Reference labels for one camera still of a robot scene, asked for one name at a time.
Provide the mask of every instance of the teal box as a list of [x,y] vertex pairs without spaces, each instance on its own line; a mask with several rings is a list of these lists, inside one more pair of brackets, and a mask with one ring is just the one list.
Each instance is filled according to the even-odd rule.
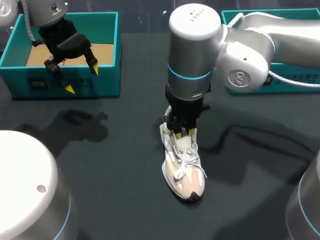
[[[0,74],[13,99],[71,99],[117,97],[120,94],[122,41],[117,12],[67,13],[77,31],[92,44],[113,44],[111,65],[98,64],[98,75],[87,65],[60,66],[75,94],[59,87],[46,67],[26,66],[32,43],[28,38],[25,19],[19,15],[0,60]],[[32,32],[40,39],[38,29]]]
[[[224,24],[228,24],[238,14],[244,15],[254,12],[262,12],[272,14],[281,18],[299,19],[299,20],[320,20],[320,12],[317,8],[304,9],[254,9],[254,10],[225,10],[222,11],[222,19]],[[272,63],[270,70],[277,75],[286,79],[303,82],[308,84],[320,84],[320,71],[307,69],[297,66],[290,66],[282,63]],[[228,89],[230,94],[243,94],[241,92]],[[296,86],[282,82],[271,76],[268,76],[264,85],[252,92],[251,94],[267,94],[267,93],[314,93],[320,92],[320,88]]]

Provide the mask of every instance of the logo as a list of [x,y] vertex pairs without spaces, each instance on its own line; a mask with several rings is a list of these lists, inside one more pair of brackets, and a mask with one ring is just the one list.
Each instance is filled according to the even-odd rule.
[[47,84],[44,78],[29,78],[29,84],[31,86],[32,89],[41,89],[41,90],[45,90],[47,89]]
[[228,75],[229,82],[236,87],[246,87],[250,83],[250,76],[242,70],[233,70]]
[[265,80],[264,83],[263,83],[263,86],[269,86],[269,85],[271,85],[272,80],[273,80],[273,77],[270,76],[270,75],[268,75],[268,77],[266,78],[266,80]]
[[204,13],[204,11],[205,11],[204,9],[201,9],[198,11],[189,12],[189,15],[190,15],[189,21],[193,23],[201,14]]

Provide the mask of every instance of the small hole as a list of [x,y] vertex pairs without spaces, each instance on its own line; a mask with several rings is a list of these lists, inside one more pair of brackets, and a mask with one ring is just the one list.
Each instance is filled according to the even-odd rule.
[[59,10],[58,6],[56,4],[53,4],[51,6],[51,9],[54,11],[54,12],[57,12]]
[[44,193],[47,191],[46,187],[43,186],[43,185],[38,185],[38,186],[36,187],[36,189],[38,190],[38,192],[40,192],[40,193],[42,193],[42,194],[44,194]]

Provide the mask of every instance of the cardboard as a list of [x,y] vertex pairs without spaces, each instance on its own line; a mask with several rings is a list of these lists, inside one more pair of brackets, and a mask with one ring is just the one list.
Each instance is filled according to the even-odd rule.
[[[98,59],[98,65],[112,65],[114,58],[114,45],[113,44],[91,44],[91,50],[94,56]],[[37,47],[32,46],[27,67],[40,67],[44,65],[52,54],[49,52],[46,45],[42,44]],[[85,56],[80,56],[75,59],[67,59],[64,62],[60,62],[59,66],[87,66]]]

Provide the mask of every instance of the shoe tongue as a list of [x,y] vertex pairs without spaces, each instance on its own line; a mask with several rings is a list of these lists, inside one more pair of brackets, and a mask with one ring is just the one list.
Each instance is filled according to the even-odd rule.
[[176,140],[176,145],[181,149],[191,148],[192,141],[190,136],[183,136]]

